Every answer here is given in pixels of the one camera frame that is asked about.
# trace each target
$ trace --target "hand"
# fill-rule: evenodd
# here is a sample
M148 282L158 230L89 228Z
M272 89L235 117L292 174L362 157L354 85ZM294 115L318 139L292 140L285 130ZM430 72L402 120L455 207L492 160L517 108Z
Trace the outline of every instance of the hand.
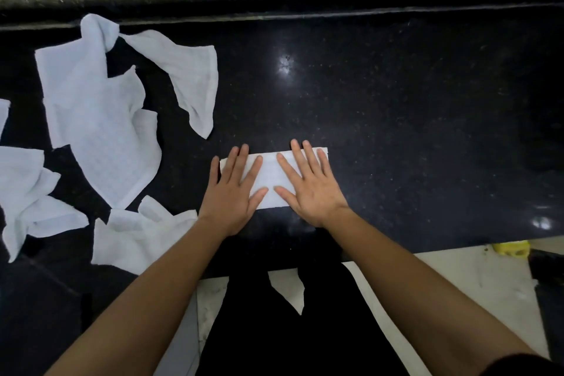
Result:
M333 177L325 153L318 149L318 156L321 161L321 165L319 165L309 141L303 142L307 160L303 157L297 140L292 140L291 146L302 177L296 173L286 158L282 156L282 153L278 153L276 157L295 188L296 194L292 194L282 186L276 186L274 190L307 223L317 228L325 228L327 227L325 224L328 216L338 209L348 209L349 204L347 204L337 180Z
M241 146L241 152L238 147L231 149L219 182L219 158L215 156L211 161L210 180L198 220L211 222L223 238L236 235L243 229L268 192L268 187L262 187L249 198L250 189L262 166L262 157L254 161L245 180L241 182L248 156L249 146L246 144Z

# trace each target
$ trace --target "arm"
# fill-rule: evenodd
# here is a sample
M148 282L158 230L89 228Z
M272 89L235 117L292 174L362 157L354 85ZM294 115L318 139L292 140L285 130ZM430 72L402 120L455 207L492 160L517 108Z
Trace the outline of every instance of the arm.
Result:
M143 272L57 360L46 376L151 376L172 340L204 269L222 240L249 221L268 191L249 192L257 158L241 184L249 146L229 153L218 182L214 157L198 221Z
M327 157L296 140L292 151L302 177L278 162L296 189L276 192L307 222L323 227L356 262L378 300L434 376L476 376L498 358L534 353L453 284L356 215L331 172Z

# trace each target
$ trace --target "yellow object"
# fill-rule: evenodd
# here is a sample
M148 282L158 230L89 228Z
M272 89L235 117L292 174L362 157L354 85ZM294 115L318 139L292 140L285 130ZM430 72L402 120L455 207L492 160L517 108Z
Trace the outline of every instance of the yellow object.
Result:
M523 259L528 258L531 252L529 241L502 242L501 244L492 244L492 247L499 254Z

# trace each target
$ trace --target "forearm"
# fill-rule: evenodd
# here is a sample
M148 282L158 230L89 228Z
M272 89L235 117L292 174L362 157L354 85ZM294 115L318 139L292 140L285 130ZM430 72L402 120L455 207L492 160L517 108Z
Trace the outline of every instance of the forearm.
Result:
M47 372L152 375L174 336L198 280L221 244L199 220L100 315Z
M327 228L435 376L476 375L497 358L532 353L495 317L350 209L331 215Z

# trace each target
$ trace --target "leg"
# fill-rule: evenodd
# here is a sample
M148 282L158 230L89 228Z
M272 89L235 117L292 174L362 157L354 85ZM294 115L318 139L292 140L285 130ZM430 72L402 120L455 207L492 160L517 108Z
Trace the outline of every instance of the leg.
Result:
M300 339L300 315L266 272L232 276L197 374L289 374Z
M398 355L342 263L304 266L305 353L319 372L361 374L376 368L408 376Z

